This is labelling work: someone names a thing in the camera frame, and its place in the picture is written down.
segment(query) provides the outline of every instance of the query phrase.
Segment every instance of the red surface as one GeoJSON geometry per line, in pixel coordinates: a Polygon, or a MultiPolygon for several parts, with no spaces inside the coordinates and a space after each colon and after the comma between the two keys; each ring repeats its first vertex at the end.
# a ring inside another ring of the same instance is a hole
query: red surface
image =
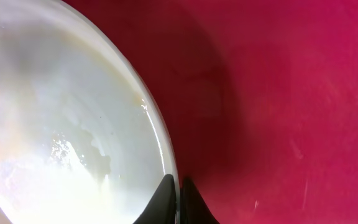
{"type": "Polygon", "coordinates": [[[221,223],[358,223],[358,0],[69,0],[221,223]]]}

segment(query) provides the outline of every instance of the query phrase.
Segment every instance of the black object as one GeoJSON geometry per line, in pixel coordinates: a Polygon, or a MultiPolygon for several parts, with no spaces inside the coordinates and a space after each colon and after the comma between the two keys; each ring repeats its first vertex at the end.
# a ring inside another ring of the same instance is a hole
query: black object
{"type": "MultiPolygon", "coordinates": [[[[174,224],[176,204],[173,176],[168,174],[164,176],[150,202],[134,224],[174,224]]],[[[189,178],[183,181],[180,212],[181,224],[219,224],[189,178]]],[[[1,208],[0,224],[11,224],[1,208]]]]}
{"type": "MultiPolygon", "coordinates": [[[[203,198],[190,178],[185,178],[180,193],[181,224],[219,224],[208,210],[203,198]]],[[[174,224],[176,193],[173,176],[166,175],[134,224],[174,224]]]]}
{"type": "Polygon", "coordinates": [[[212,216],[196,185],[190,178],[183,180],[180,190],[180,222],[181,224],[219,224],[212,216]]]}

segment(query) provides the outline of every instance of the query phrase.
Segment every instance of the white liquid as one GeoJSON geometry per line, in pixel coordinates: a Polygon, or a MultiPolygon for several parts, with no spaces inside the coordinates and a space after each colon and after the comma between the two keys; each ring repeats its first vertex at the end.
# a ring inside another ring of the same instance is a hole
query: white liquid
{"type": "Polygon", "coordinates": [[[129,223],[86,126],[103,111],[76,83],[110,74],[70,40],[46,24],[0,29],[0,207],[17,224],[129,223]]]}

